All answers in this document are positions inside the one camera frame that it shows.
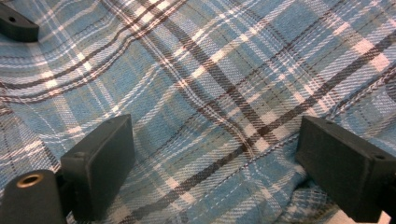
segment plaid fabric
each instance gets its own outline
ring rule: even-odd
[[[294,160],[302,115],[396,155],[394,1],[6,4],[40,34],[0,36],[1,192],[121,114],[136,164],[104,223],[325,222]]]

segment metal hole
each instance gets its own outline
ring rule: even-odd
[[[31,187],[40,182],[43,177],[44,176],[42,174],[32,174],[24,176],[20,181],[18,181],[17,187],[21,189]]]

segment blue plaid blanket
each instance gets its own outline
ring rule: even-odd
[[[294,159],[302,115],[396,155],[395,1],[5,4],[40,33],[0,35],[1,194],[122,114],[136,164],[104,223],[325,222],[337,207]]]

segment black plastic block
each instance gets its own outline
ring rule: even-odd
[[[378,197],[396,159],[335,123],[303,117],[297,161],[356,222],[377,222]]]
[[[134,164],[130,115],[109,119],[61,157],[64,179],[76,190],[73,215],[100,220]]]
[[[35,42],[39,26],[0,3],[0,33],[16,41]]]

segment tartan cloth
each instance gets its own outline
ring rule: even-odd
[[[396,155],[394,1],[5,4],[40,33],[0,35],[1,194],[122,114],[136,164],[103,223],[326,222],[294,159],[302,115]]]

